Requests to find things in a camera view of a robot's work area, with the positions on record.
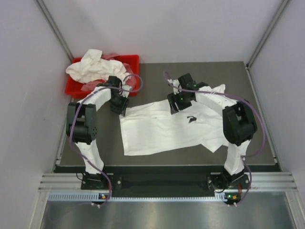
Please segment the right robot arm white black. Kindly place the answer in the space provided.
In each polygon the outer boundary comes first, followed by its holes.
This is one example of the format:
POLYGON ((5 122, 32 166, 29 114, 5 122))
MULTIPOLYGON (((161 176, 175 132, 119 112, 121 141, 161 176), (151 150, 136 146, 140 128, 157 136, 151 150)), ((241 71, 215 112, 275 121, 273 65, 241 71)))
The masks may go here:
POLYGON ((235 188, 244 176, 244 158, 247 148, 257 131, 257 124, 248 101, 232 99, 222 92, 211 89, 207 84, 197 83, 185 74, 177 80, 163 73, 173 92, 168 94, 171 114, 192 106, 192 102, 206 105, 222 117, 223 134, 228 141, 227 158, 221 173, 211 179, 213 188, 225 190, 235 188))

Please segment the white t shirt with print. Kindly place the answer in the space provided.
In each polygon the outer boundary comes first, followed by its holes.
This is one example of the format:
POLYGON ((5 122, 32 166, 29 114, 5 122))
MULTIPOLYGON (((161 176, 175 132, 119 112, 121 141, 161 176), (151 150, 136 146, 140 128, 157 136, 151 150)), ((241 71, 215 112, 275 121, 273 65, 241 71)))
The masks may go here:
POLYGON ((146 156, 202 145, 214 153, 228 146, 222 117, 208 106, 192 105, 171 114, 168 100, 126 109, 120 116, 124 155, 146 156))

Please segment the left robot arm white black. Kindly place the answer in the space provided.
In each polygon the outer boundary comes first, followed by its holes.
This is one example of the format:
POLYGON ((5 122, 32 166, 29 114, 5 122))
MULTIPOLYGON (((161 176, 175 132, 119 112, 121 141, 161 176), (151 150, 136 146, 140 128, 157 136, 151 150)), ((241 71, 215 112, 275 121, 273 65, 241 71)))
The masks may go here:
POLYGON ((109 102, 112 112, 125 115, 131 90, 132 86, 125 81, 110 76, 105 83, 98 83, 85 98, 68 105, 66 135, 71 148, 76 150, 85 163, 81 185, 83 190, 106 189, 110 184, 103 172, 104 162, 97 147, 97 112, 109 102))

